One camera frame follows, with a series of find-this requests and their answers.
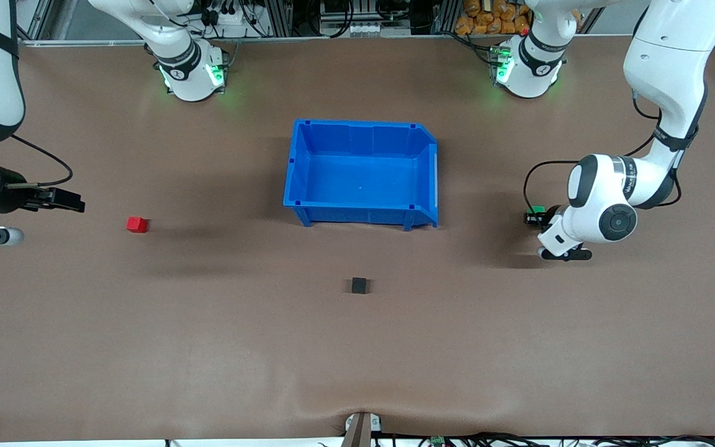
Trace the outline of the blue plastic storage bin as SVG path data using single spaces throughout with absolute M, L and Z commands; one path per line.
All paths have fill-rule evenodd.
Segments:
M 282 202 L 306 227 L 437 227 L 439 144 L 411 122 L 295 120 Z

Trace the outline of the orange toy bread pile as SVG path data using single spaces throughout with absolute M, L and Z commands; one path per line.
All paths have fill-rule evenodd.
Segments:
M 533 12 L 524 0 L 460 0 L 454 33 L 457 35 L 528 34 Z

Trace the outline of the white connector block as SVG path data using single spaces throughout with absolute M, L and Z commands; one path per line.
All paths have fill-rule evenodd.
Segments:
M 379 38 L 395 31 L 395 27 L 381 22 L 356 22 L 349 26 L 347 34 L 352 38 Z

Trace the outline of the white power strip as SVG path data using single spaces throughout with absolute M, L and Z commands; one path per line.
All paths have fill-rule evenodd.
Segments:
M 209 27 L 249 27 L 249 20 L 241 9 L 236 8 L 235 2 L 222 0 L 221 2 L 204 3 L 200 7 L 202 23 Z

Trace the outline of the metal table edge clamp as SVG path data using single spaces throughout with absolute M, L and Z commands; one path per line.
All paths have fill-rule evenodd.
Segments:
M 381 417 L 375 413 L 352 413 L 346 419 L 341 447 L 381 447 Z

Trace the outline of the black electronics rack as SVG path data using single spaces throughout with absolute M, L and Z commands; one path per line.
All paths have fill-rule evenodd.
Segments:
M 395 27 L 383 37 L 426 35 L 439 12 L 438 0 L 293 0 L 292 36 L 348 37 L 356 22 Z

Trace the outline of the aluminium frame profile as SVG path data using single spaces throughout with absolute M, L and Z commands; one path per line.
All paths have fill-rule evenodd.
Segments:
M 55 0 L 16 0 L 18 37 L 27 42 L 39 40 Z

